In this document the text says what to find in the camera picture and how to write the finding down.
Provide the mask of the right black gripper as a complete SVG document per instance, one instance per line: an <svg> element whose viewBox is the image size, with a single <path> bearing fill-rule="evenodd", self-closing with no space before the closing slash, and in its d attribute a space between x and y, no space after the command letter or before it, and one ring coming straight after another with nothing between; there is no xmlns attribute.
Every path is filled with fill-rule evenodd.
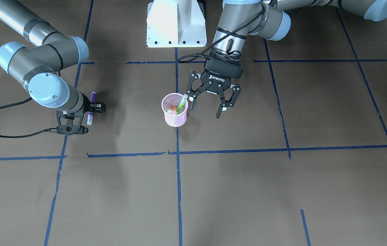
<svg viewBox="0 0 387 246"><path fill-rule="evenodd" d="M56 111L56 119L58 123L56 133L62 135L88 133L88 128L82 126L84 114L86 112L105 113L106 104L102 101L90 101L86 95L78 92L76 105L71 110Z"/></svg>

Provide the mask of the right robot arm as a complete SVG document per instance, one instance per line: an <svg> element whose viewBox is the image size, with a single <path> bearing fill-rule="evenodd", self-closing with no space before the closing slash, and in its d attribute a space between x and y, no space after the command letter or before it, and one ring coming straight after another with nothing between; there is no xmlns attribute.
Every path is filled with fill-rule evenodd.
<svg viewBox="0 0 387 246"><path fill-rule="evenodd" d="M0 20L28 42L0 47L0 66L43 107L56 110L56 128L44 129L62 135L86 134L86 112L104 113L105 103L89 100L60 77L61 70L86 61L89 48L80 37L67 37L16 0L0 0Z"/></svg>

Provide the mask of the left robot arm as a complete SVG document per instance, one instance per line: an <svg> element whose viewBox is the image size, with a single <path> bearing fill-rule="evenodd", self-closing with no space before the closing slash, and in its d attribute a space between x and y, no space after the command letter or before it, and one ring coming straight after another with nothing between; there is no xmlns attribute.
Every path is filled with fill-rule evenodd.
<svg viewBox="0 0 387 246"><path fill-rule="evenodd" d="M241 52L247 36L279 41L289 32L290 10L311 6L333 6L366 20L379 22L387 19L387 0L224 0L223 11L212 44L201 53L185 55L179 63L205 59L203 73L192 71L186 88L187 100L194 109L195 101L203 92L220 97L216 117L233 107L240 94L240 86L231 79L239 79Z"/></svg>

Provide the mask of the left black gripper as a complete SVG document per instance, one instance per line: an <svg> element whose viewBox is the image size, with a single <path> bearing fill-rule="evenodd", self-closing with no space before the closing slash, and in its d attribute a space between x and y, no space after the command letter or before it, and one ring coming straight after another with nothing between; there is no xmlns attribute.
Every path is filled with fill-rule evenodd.
<svg viewBox="0 0 387 246"><path fill-rule="evenodd" d="M220 53L212 51L209 55L203 56L205 59L204 71L199 74L191 71L188 79L186 93L191 101L190 110L194 109L197 97L203 92L218 94L220 105L216 118L220 118L221 112L228 107L234 107L240 94L240 86L234 84L232 79L239 79L243 73L240 62L240 52L232 51ZM192 88L195 80L200 79L202 85L197 89ZM229 100L225 100L224 91L231 89L232 95Z"/></svg>

